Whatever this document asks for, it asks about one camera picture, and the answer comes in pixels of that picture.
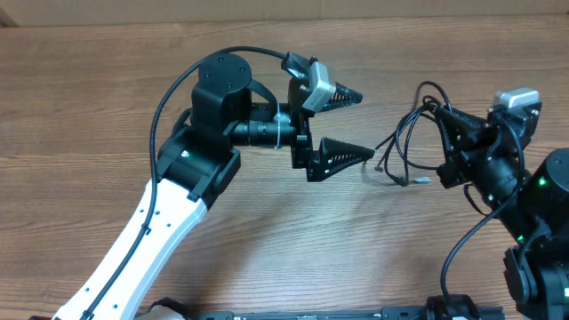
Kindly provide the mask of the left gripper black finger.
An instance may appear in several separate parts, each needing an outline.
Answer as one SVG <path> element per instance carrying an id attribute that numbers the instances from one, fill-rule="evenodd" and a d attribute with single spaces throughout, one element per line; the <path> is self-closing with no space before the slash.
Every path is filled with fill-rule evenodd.
<path id="1" fill-rule="evenodd" d="M 320 182 L 352 165 L 365 162 L 375 150 L 339 140 L 322 138 L 318 151 L 313 151 L 306 168 L 308 182 Z"/>
<path id="2" fill-rule="evenodd" d="M 346 108 L 361 103 L 363 94 L 350 89 L 343 84 L 336 83 L 333 96 L 321 108 L 321 112 L 331 111 L 337 108 Z"/>

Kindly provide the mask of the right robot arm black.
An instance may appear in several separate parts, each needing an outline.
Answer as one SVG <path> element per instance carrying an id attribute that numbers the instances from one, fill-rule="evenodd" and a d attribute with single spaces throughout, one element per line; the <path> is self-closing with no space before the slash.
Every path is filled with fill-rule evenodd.
<path id="1" fill-rule="evenodd" d="M 503 259 L 510 296 L 529 319 L 568 317 L 568 150 L 550 152 L 534 173 L 524 149 L 541 113 L 539 100 L 497 104 L 482 118 L 434 107 L 445 161 L 445 188 L 471 183 L 516 241 Z"/>

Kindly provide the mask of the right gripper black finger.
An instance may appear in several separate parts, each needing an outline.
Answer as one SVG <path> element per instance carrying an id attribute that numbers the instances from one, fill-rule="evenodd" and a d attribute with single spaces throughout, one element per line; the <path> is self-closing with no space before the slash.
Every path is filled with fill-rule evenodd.
<path id="1" fill-rule="evenodd" d="M 443 138 L 456 138 L 458 135 L 466 138 L 482 138 L 485 135 L 485 120 L 479 116 L 460 111 L 454 108 L 435 106 L 429 108 L 435 117 L 437 127 Z"/>
<path id="2" fill-rule="evenodd" d="M 438 117 L 437 127 L 441 135 L 445 156 L 453 156 L 461 151 L 471 150 L 469 134 L 471 122 L 459 117 Z"/>

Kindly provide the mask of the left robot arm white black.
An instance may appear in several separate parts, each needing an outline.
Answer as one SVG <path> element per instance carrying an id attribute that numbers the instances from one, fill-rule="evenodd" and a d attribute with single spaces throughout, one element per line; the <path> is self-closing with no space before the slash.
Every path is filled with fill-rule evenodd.
<path id="1" fill-rule="evenodd" d="M 373 150 L 329 138 L 314 144 L 309 120 L 351 107 L 362 95 L 337 82 L 316 58 L 279 55 L 290 76 L 280 102 L 255 80 L 244 48 L 214 52 L 188 69 L 191 105 L 162 146 L 149 147 L 150 179 L 131 219 L 100 265 L 55 313 L 58 319 L 133 319 L 164 265 L 201 222 L 241 166 L 242 146 L 291 150 L 310 182 L 373 157 Z"/>

